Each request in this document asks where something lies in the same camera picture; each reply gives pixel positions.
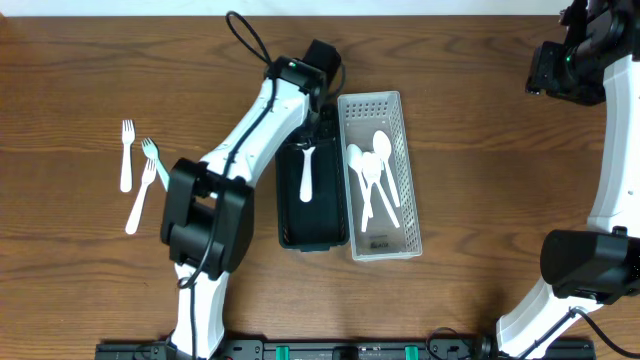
fork handle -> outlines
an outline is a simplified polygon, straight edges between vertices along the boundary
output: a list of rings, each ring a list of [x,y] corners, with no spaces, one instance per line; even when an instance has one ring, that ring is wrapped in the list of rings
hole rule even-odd
[[[131,179],[131,145],[124,145],[122,149],[122,171],[120,172],[120,191],[129,192],[133,180]]]
[[[147,195],[147,188],[149,184],[140,185],[140,191],[138,192],[138,197],[136,198],[136,202],[133,204],[133,209],[131,209],[131,215],[129,215],[129,220],[127,221],[127,226],[124,228],[124,231],[127,234],[132,235],[135,234],[138,230],[138,224],[140,224],[140,217],[142,216],[142,206],[144,205],[144,197]]]
[[[156,160],[156,169],[158,170],[158,175],[160,175],[160,180],[162,181],[162,186],[164,186],[165,191],[169,191],[169,173],[167,169],[162,165],[160,159]]]

black tray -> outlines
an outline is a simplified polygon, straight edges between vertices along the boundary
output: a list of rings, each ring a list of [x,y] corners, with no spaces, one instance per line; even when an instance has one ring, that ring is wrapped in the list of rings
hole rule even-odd
[[[276,153],[278,233],[286,249],[327,251],[349,240],[337,111],[329,106],[322,114],[311,140],[316,149],[311,159],[310,202],[299,198],[304,163],[299,137],[293,134]]]

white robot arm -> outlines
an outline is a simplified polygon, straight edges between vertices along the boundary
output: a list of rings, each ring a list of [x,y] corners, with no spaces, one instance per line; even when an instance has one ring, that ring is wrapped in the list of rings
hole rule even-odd
[[[258,99],[231,134],[220,146],[200,160],[208,164],[207,170],[222,174],[229,151],[267,106],[273,89],[271,81],[273,80],[267,79],[262,83]],[[298,85],[283,79],[275,81],[277,81],[278,90],[273,108],[247,137],[229,168],[229,179],[243,178],[252,188],[255,187],[260,174],[271,161],[278,147],[289,134],[303,125],[309,112],[308,94],[300,91]],[[186,263],[176,264],[175,268],[179,279],[188,278],[195,272],[195,267]],[[196,346],[197,354],[201,357],[209,358],[224,336],[222,308],[228,280],[228,272],[223,272],[217,280],[210,279],[208,274],[200,273],[194,285],[197,294],[194,305],[197,314]],[[171,336],[171,342],[186,354],[192,353],[190,293],[191,289],[180,290],[178,324]]]
[[[302,142],[314,136],[339,67],[335,48],[317,40],[302,60],[278,58],[269,66],[253,106],[222,144],[200,163],[181,159],[171,171],[162,240],[170,246],[178,278],[197,276],[192,286],[180,290],[178,323],[170,338],[179,354],[194,353],[192,328],[200,358],[211,357],[222,341],[229,275],[253,235],[253,189],[287,138],[294,134],[295,141]],[[216,209],[198,203],[196,196],[217,198]],[[207,248],[211,256],[203,255]]]
[[[633,11],[625,17],[621,9],[600,7],[598,1],[592,1],[588,11],[586,5],[577,0],[563,13],[561,22],[570,27],[565,44],[545,43],[536,50],[528,90],[546,90],[585,105],[603,101],[606,94],[600,185],[587,221],[591,233],[555,231],[545,240],[543,276],[496,324],[498,349],[511,357],[542,358],[547,347],[579,319],[570,309],[596,311],[622,295],[637,293],[640,286],[626,259],[639,246],[630,237],[640,236],[640,62],[625,47],[625,41],[636,36],[631,26],[638,19]],[[589,25],[583,28],[587,19]],[[559,251],[566,252],[559,256]]]

wooden table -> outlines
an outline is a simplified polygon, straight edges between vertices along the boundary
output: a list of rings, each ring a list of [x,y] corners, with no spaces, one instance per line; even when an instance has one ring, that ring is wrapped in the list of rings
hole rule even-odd
[[[584,229],[605,106],[523,91],[555,17],[251,19],[272,56],[334,44],[346,93],[398,90],[424,255],[356,263],[349,246],[286,251],[275,170],[256,190],[256,233],[227,292],[229,330],[271,339],[424,338],[491,331],[540,276],[553,229]],[[0,25],[0,357],[92,359],[96,343],[175,326],[176,277],[152,184],[124,225],[152,137],[165,164],[218,145],[253,103],[263,65],[222,18],[33,18]],[[134,192],[119,191],[120,129],[133,118]],[[638,300],[594,314],[640,351]],[[595,339],[583,321],[571,335]],[[597,341],[601,359],[618,358]]]

white perforated tray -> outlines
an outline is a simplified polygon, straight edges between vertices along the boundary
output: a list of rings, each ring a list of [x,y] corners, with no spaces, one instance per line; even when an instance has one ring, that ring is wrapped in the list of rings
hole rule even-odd
[[[397,91],[387,91],[342,95],[338,98],[338,111],[353,258],[371,261],[407,259],[421,255],[420,226],[400,94]],[[369,219],[367,231],[363,233],[360,231],[360,225],[364,200],[358,176],[349,168],[346,148],[349,144],[356,144],[363,152],[373,151],[373,134],[378,130],[387,134],[393,147],[389,166],[400,197],[400,207],[394,207],[400,228],[393,226],[379,194],[373,191],[371,205],[374,217]],[[380,179],[387,197],[393,204],[384,172]]]

